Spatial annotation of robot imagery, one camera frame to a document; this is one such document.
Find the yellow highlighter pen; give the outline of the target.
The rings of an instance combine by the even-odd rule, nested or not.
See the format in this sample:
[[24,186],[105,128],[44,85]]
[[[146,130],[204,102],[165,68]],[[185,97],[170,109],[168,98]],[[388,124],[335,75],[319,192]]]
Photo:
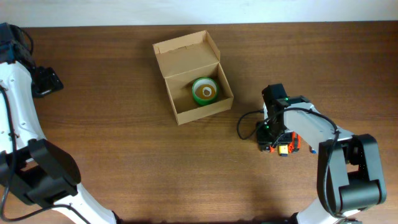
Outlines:
[[289,146],[288,145],[279,145],[278,153],[281,157],[287,157],[289,155]]

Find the yellow tape roll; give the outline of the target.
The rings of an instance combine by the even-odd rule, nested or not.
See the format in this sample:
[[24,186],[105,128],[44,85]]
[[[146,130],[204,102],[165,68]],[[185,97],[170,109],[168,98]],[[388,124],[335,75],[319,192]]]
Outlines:
[[195,95],[201,100],[211,100],[216,96],[217,90],[216,87],[210,84],[200,85],[195,90]]

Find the green tape roll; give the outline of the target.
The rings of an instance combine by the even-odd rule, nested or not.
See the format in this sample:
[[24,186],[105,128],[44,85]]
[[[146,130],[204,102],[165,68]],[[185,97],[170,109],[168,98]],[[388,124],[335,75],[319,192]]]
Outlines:
[[200,106],[212,104],[216,101],[218,90],[218,84],[213,79],[199,78],[192,85],[193,99]]

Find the brown cardboard box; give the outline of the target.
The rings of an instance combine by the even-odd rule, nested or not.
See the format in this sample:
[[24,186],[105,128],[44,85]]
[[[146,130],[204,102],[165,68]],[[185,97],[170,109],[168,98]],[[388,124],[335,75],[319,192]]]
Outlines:
[[[208,31],[153,45],[177,124],[185,124],[231,109],[234,95],[221,66],[221,54]],[[195,80],[207,77],[218,84],[216,101],[200,106],[193,99]]]

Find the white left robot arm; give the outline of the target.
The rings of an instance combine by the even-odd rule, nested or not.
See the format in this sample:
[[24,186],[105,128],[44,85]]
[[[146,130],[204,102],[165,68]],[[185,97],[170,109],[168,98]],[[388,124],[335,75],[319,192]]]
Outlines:
[[45,137],[34,98],[63,89],[51,67],[38,67],[34,41],[1,24],[1,220],[20,222],[49,210],[74,223],[121,223],[84,188],[74,158]]

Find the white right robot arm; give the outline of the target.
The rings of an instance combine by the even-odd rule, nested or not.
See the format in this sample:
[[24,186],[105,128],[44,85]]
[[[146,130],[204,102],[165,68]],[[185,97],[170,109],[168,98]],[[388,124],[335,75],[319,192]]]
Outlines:
[[318,156],[317,198],[287,223],[351,223],[351,216],[386,201],[379,146],[370,134],[355,135],[322,115],[304,96],[290,97],[282,84],[262,91],[264,120],[256,124],[263,151],[298,149],[303,139]]

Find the orange utility knife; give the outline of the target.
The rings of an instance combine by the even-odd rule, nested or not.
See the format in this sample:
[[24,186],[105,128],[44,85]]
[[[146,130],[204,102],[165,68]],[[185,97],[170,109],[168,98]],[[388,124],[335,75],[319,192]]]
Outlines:
[[299,152],[301,148],[301,137],[293,132],[292,133],[292,142],[288,145],[288,152],[289,153],[296,153]]

